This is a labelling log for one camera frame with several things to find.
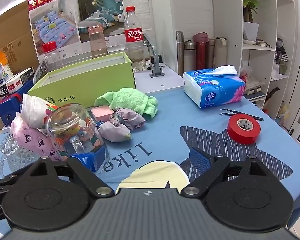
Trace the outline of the pink printed tissue pack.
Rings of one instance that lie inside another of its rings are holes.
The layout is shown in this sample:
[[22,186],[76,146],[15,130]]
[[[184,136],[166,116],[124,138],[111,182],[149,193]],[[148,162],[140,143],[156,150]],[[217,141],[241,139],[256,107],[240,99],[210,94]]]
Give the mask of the pink printed tissue pack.
[[55,150],[51,140],[36,128],[31,128],[16,113],[10,126],[11,133],[19,146],[24,147],[40,157],[48,156],[52,161],[61,161],[61,155]]

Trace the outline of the white cloth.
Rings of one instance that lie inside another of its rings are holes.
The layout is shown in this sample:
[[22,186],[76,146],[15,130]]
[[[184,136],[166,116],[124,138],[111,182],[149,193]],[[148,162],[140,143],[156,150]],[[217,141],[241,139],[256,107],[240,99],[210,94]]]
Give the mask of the white cloth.
[[58,107],[37,96],[23,94],[21,118],[31,128],[45,128],[46,122]]

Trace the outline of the clear glass mug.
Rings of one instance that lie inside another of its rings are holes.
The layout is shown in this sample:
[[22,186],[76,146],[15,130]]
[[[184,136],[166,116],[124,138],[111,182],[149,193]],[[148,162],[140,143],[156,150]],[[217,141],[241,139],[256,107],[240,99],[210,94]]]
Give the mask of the clear glass mug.
[[95,174],[104,171],[109,152],[88,110],[80,104],[71,103],[57,108],[46,122],[47,133],[62,156],[76,153],[96,153]]

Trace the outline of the grey purple cloth bundle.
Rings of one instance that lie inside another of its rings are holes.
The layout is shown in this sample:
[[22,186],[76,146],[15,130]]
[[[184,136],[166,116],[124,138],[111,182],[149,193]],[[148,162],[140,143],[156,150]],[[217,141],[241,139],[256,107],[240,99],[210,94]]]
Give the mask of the grey purple cloth bundle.
[[141,128],[146,119],[135,111],[119,107],[110,115],[109,120],[98,126],[103,139],[110,142],[124,142],[132,138],[131,130]]

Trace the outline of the pink sponge block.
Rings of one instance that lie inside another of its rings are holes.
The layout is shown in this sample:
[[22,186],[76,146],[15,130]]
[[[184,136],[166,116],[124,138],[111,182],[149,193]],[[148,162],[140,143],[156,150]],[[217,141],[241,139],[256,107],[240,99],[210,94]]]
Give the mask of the pink sponge block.
[[93,107],[91,113],[96,121],[107,122],[110,116],[114,114],[114,111],[110,109],[109,106],[98,106]]

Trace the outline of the blue printed table mat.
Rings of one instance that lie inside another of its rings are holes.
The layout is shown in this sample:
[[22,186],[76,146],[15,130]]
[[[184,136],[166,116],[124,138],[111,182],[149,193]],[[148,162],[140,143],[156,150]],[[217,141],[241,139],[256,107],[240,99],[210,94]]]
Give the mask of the blue printed table mat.
[[[107,143],[102,173],[43,157],[0,179],[0,239],[294,239],[300,146],[246,99],[228,108],[264,118],[250,145],[229,137],[221,107],[180,89],[155,97],[156,117]],[[212,157],[203,174],[193,147]]]

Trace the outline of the red tape roll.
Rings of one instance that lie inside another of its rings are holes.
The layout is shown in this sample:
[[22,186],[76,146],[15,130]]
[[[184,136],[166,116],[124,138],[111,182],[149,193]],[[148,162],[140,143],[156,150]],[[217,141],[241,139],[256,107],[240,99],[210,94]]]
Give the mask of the red tape roll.
[[232,140],[243,145],[250,145],[257,141],[261,126],[249,115],[235,114],[229,119],[227,132]]

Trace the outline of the black tweezers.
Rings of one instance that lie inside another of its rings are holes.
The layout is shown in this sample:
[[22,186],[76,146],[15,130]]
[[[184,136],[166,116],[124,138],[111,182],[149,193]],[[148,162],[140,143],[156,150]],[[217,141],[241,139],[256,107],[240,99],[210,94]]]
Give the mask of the black tweezers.
[[225,112],[222,112],[219,115],[233,116],[233,115],[236,115],[236,114],[244,114],[244,115],[252,117],[253,119],[255,119],[257,121],[264,121],[264,118],[262,118],[262,117],[254,116],[254,115],[243,113],[243,112],[240,112],[240,111],[236,111],[236,110],[232,110],[232,109],[227,109],[227,108],[223,108],[222,110],[225,111]]

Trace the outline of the green towel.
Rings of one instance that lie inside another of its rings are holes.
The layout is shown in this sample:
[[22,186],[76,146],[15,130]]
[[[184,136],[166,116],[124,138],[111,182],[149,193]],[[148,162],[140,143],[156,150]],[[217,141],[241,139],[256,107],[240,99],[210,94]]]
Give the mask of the green towel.
[[151,118],[158,112],[158,101],[134,88],[122,88],[117,92],[107,92],[98,97],[95,106],[109,106],[110,109],[128,108],[140,115],[147,114]]

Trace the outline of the green cardboard box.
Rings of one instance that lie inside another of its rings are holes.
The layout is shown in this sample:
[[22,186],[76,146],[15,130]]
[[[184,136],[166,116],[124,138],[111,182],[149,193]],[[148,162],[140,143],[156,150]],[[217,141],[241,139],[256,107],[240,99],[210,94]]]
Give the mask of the green cardboard box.
[[124,52],[51,71],[33,85],[28,94],[58,107],[69,103],[90,107],[99,96],[121,88],[135,88],[132,62]]

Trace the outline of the crystal glass dish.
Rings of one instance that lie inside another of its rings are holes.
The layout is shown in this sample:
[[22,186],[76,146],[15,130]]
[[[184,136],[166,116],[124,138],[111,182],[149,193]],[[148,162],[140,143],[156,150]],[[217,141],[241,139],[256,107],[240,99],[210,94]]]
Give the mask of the crystal glass dish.
[[2,178],[39,159],[39,155],[19,146],[11,134],[6,135],[0,143],[0,151],[2,153],[0,159],[0,175]]

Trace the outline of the blue tissue pack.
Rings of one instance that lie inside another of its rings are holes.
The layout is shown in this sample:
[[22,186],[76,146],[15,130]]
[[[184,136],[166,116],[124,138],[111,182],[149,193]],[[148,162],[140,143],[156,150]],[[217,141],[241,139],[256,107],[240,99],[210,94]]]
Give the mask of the blue tissue pack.
[[245,89],[234,66],[185,72],[183,82],[184,92],[199,108],[239,102]]

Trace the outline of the blue machine box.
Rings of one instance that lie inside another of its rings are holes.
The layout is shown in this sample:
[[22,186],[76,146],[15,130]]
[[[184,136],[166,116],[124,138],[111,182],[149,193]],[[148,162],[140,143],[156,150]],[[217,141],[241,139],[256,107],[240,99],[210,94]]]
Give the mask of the blue machine box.
[[27,94],[32,87],[33,80],[29,80],[18,91],[0,100],[0,118],[5,127],[10,126],[16,113],[20,112],[23,94]]

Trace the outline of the metal lever stand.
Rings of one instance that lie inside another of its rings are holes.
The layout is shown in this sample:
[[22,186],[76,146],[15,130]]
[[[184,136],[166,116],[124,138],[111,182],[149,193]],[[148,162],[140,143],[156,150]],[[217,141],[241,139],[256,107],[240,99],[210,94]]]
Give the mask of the metal lever stand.
[[148,34],[144,33],[143,40],[145,46],[148,48],[149,61],[151,66],[151,74],[150,77],[159,77],[165,76],[165,73],[162,70],[159,62],[159,54],[157,53],[157,48],[154,42],[151,40]]

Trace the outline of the black white pen box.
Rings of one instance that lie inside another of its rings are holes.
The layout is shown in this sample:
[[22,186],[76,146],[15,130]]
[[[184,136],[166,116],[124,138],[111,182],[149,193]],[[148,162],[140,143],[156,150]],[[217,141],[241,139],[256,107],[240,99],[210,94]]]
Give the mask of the black white pen box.
[[15,93],[29,80],[33,80],[33,76],[33,68],[27,68],[22,72],[15,74],[13,77],[0,85],[0,97],[4,98],[5,96]]

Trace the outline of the red cap clear jar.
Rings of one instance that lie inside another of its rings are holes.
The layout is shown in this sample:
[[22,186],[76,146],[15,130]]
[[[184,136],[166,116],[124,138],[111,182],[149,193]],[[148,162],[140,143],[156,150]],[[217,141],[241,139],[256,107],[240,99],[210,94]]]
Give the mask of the red cap clear jar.
[[56,41],[51,41],[42,45],[44,53],[45,71],[51,72],[61,68],[63,63],[57,48]]

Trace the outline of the pink clear bottle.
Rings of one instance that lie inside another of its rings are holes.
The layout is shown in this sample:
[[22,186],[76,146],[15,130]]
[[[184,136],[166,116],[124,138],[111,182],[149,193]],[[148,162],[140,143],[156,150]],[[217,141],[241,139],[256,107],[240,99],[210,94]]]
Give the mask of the pink clear bottle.
[[92,58],[108,55],[103,27],[101,25],[95,25],[89,27],[88,31]]

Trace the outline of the red thermos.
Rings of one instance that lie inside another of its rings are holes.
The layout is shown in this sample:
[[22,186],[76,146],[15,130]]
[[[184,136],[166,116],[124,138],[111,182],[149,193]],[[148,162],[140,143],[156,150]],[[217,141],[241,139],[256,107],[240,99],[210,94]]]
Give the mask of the red thermos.
[[208,34],[205,32],[197,33],[193,36],[193,41],[196,45],[196,70],[205,69],[209,46]]

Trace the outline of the steel thermos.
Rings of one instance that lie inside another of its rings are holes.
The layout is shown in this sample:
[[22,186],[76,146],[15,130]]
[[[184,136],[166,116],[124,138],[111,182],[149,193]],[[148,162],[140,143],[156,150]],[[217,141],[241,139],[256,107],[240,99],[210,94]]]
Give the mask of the steel thermos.
[[182,31],[176,31],[177,41],[177,69],[178,74],[183,76],[184,73],[184,35]]

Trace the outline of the cola bottle red label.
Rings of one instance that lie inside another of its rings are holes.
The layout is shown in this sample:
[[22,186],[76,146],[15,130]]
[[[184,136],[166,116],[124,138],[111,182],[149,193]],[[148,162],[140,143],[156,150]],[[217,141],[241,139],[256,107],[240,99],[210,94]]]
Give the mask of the cola bottle red label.
[[142,72],[146,66],[145,55],[143,52],[144,41],[142,25],[135,14],[135,7],[126,7],[126,20],[124,23],[126,46],[128,56],[132,62],[132,67],[135,72]]

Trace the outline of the white shelf unit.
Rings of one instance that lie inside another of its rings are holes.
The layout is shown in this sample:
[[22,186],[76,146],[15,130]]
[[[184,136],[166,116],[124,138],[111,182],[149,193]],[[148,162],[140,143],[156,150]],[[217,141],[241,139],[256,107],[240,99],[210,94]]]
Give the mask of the white shelf unit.
[[227,64],[246,81],[248,100],[275,119],[295,53],[295,1],[258,0],[257,39],[243,39],[242,0],[213,0],[215,36],[227,42]]

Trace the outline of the bedding poster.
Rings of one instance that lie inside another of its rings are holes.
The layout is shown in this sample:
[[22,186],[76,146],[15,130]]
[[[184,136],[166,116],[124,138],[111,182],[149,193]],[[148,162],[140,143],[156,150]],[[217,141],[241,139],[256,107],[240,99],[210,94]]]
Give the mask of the bedding poster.
[[123,0],[28,0],[33,42],[38,56],[50,42],[65,57],[89,49],[89,29],[103,29],[106,45],[125,44]]

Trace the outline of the potted plant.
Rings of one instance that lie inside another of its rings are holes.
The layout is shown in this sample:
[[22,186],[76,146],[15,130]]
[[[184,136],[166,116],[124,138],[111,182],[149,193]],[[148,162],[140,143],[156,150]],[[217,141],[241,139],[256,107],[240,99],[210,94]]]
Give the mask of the potted plant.
[[243,39],[255,42],[259,24],[253,20],[253,12],[257,14],[258,0],[242,0],[243,4]]

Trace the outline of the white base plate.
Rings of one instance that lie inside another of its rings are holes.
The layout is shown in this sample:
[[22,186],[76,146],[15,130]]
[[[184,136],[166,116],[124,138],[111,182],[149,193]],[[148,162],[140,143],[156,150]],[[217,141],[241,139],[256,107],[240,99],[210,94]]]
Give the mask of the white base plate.
[[150,77],[152,73],[150,70],[134,72],[136,89],[148,94],[162,90],[182,88],[183,78],[165,64],[161,66],[162,71],[165,73],[164,76]]

